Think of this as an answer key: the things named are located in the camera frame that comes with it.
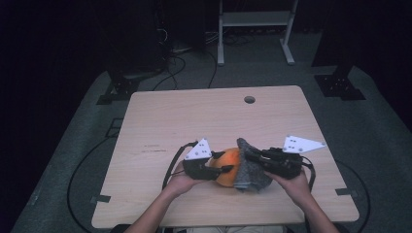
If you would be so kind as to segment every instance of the table hole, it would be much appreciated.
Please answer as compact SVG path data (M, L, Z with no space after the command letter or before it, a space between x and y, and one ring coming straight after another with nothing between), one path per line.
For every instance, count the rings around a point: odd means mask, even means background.
M255 103L255 101L257 101L257 100L255 99L255 97L253 97L253 96L246 96L244 100L245 100L245 102L248 103L248 104L253 104L253 103Z

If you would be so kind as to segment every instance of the human hand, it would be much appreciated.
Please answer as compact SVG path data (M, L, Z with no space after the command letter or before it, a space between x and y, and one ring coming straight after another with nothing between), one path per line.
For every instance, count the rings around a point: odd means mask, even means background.
M306 178L304 169L300 171L300 175L287 180L275 174L264 172L266 176L275 180L286 191L286 193L293 200L294 204L300 208L308 201L312 201L313 196L309 189L309 184Z
M194 187L196 184L203 182L206 181L194 180L191 177L189 177L185 173L183 162L180 161L176 166L174 172L172 173L169 183L164 189L166 191L170 191L171 194L177 197L191 190L191 188Z

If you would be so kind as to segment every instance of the person's left hand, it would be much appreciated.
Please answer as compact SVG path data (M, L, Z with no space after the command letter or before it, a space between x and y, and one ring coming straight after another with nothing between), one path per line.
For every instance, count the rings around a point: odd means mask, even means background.
M191 190L191 188L194 187L196 184L203 182L206 181L194 180L191 177L189 177L185 173L183 162L180 161L179 164L176 166L175 171L172 173L172 177L167 186L165 187L165 189L168 189L176 196L180 196L181 194Z

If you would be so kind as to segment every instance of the person's right forearm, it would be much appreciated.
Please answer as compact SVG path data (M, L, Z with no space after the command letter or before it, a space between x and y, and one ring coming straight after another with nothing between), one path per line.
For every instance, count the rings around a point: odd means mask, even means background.
M308 219L313 232L339 232L312 196L298 206Z

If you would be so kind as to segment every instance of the human arm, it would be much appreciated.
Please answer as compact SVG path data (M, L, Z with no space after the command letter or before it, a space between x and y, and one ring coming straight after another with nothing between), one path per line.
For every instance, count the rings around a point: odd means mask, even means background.
M204 182L193 180L183 171L183 164L180 162L167 186L158 194L149 208L127 228L125 233L154 233L172 201L191 190L196 184Z
M299 176L291 180L286 180L268 172L265 172L265 174L278 182L279 185L287 192L294 204L303 211L314 232L339 232L310 192L303 169Z

